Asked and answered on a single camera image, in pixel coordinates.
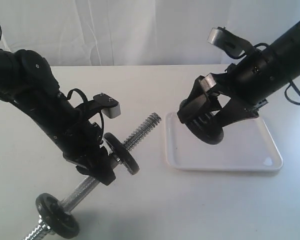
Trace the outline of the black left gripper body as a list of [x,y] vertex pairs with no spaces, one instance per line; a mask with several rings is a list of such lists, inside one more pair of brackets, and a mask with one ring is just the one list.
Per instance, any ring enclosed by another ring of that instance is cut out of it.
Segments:
[[78,168],[96,168],[108,155],[102,146],[104,120],[100,104],[84,104],[60,113],[55,121],[43,127],[44,133],[61,150],[66,161]]

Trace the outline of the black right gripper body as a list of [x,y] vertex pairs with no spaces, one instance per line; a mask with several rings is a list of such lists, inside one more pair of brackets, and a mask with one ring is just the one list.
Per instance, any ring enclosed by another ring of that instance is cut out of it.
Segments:
[[268,103],[268,51],[256,49],[238,64],[230,64],[224,73],[209,73],[199,82],[207,110],[221,110],[220,95],[229,97],[244,109],[258,110]]

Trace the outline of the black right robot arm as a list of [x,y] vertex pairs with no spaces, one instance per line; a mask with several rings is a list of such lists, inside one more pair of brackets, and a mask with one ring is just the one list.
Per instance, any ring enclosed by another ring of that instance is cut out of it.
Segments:
[[272,44],[263,43],[263,50],[222,27],[213,28],[207,41],[239,62],[194,81],[177,112],[183,124],[207,117],[225,127],[258,118],[267,97],[300,76],[300,21]]

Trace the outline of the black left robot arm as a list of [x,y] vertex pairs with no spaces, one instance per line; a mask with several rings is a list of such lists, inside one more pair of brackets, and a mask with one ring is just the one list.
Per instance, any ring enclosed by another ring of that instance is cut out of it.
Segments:
[[116,178],[103,146],[104,125],[94,115],[115,118],[119,103],[100,93],[88,100],[78,88],[63,94],[47,60],[32,50],[0,49],[0,100],[29,116],[79,173],[104,185]]

